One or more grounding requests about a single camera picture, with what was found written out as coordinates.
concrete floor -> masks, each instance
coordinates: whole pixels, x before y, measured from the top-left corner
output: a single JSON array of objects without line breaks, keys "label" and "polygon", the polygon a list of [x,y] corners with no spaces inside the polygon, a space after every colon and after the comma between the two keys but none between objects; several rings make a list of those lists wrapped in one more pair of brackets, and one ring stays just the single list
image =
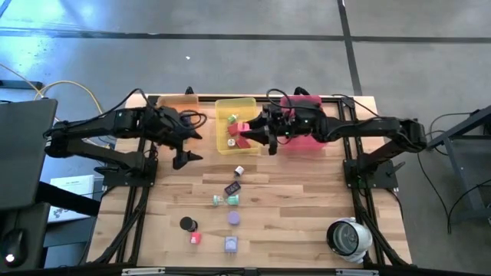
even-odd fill
[{"label": "concrete floor", "polygon": [[[351,34],[397,37],[489,37],[491,1],[344,0]],[[0,31],[24,28],[172,34],[343,35],[336,0],[13,0]],[[354,43],[363,95],[376,97],[379,113],[416,117],[427,127],[442,113],[466,112],[491,102],[489,44]],[[135,87],[148,93],[262,94],[303,86],[313,94],[353,95],[343,41],[243,41],[0,37],[0,62],[46,84],[87,85],[105,109]],[[11,78],[0,71],[0,79]],[[5,100],[30,100],[29,90],[0,90]],[[92,117],[83,91],[60,86],[58,116]],[[442,119],[446,129],[463,117]],[[451,205],[461,193],[449,162],[422,153],[430,178]],[[443,208],[415,155],[396,161],[407,239],[414,264],[424,268],[489,273],[491,226],[464,222],[447,234]],[[41,178],[92,173],[81,158],[47,158]],[[60,255],[61,248],[50,249]],[[66,263],[72,265],[77,256]]]}]

yellow plastic bin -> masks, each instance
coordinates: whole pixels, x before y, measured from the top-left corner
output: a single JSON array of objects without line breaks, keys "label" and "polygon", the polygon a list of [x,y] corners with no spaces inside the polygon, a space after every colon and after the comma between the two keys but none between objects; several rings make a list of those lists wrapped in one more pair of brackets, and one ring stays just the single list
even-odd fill
[{"label": "yellow plastic bin", "polygon": [[239,99],[217,100],[215,102],[216,111],[216,148],[219,153],[238,154],[238,153],[257,153],[259,144],[252,140],[247,140],[251,145],[248,149],[240,149],[237,146],[229,147],[227,141],[231,138],[227,127],[229,126],[228,118],[235,114],[239,115],[237,122],[246,122],[258,116],[258,110],[255,105],[255,98],[246,97]]}]

wooden tabletop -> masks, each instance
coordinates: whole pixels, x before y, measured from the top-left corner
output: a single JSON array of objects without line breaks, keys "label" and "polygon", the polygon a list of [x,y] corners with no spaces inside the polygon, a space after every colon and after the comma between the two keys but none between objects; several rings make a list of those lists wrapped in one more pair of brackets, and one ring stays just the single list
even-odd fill
[{"label": "wooden tabletop", "polygon": [[[377,110],[373,97],[355,99]],[[144,104],[140,95],[127,101],[127,107]],[[339,218],[354,216],[351,191],[345,187],[342,173],[345,156],[341,140],[328,143],[317,152],[286,152],[280,146],[275,156],[268,156],[265,147],[256,155],[224,156],[216,150],[215,104],[202,102],[199,108],[208,115],[208,122],[198,129],[203,140],[189,141],[186,150],[204,159],[175,170],[172,169],[175,152],[164,146],[159,149],[159,169],[155,186],[150,190],[139,266],[360,267],[341,259],[326,244],[328,226]],[[328,116],[338,116],[334,104],[325,103],[323,108]],[[372,117],[361,107],[356,111],[359,119]],[[384,144],[381,137],[362,141],[367,153]],[[138,140],[118,140],[116,150],[135,151],[137,145]],[[223,194],[223,189],[233,181],[237,166],[245,169],[239,206],[213,207],[213,196]],[[99,257],[120,230],[128,191],[127,187],[118,187],[102,200],[89,261]],[[383,189],[372,191],[379,229],[399,256],[410,262],[397,201]],[[227,221],[232,210],[240,214],[239,226],[231,226]],[[189,232],[179,227],[184,216],[199,223],[201,244],[191,245]],[[224,240],[230,235],[239,239],[236,254],[224,253]],[[126,258],[131,251],[133,230],[128,241]]]}]

white paper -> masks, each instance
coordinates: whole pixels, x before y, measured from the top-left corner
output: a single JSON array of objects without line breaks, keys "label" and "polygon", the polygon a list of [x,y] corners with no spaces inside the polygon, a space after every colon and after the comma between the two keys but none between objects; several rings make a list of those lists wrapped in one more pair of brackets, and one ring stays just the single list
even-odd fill
[{"label": "white paper", "polygon": [[[73,192],[74,194],[84,195],[89,199],[92,199],[93,197],[92,192],[94,192],[94,175],[52,179],[51,184],[60,189]],[[52,206],[49,210],[48,223],[66,222],[75,219],[85,219],[88,217],[88,215],[82,215],[77,212]]]}]

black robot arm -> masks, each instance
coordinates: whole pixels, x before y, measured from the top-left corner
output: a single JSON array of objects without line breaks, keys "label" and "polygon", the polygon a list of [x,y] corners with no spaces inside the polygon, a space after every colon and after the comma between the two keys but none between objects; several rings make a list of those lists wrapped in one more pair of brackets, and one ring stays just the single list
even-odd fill
[{"label": "black robot arm", "polygon": [[[120,153],[112,149],[85,143],[83,139],[111,135],[116,138],[144,138],[157,145],[176,149],[173,168],[180,169],[188,161],[201,156],[183,150],[184,140],[202,139],[190,123],[189,116],[179,114],[170,107],[136,107],[113,110],[103,117],[74,122],[58,122],[45,133],[48,139],[45,152],[55,158],[83,156],[114,164],[124,173],[145,173],[156,160],[148,159],[140,152]],[[106,173],[114,168],[96,168]]]},{"label": "black robot arm", "polygon": [[374,117],[368,120],[341,121],[325,116],[316,103],[303,103],[299,107],[286,110],[268,104],[248,124],[251,130],[242,132],[241,135],[263,145],[269,144],[270,155],[276,154],[279,136],[291,139],[300,135],[312,135],[319,143],[355,136],[390,138],[391,141],[380,149],[358,158],[360,171],[370,169],[401,153],[419,153],[426,148],[424,127],[416,120]]}]

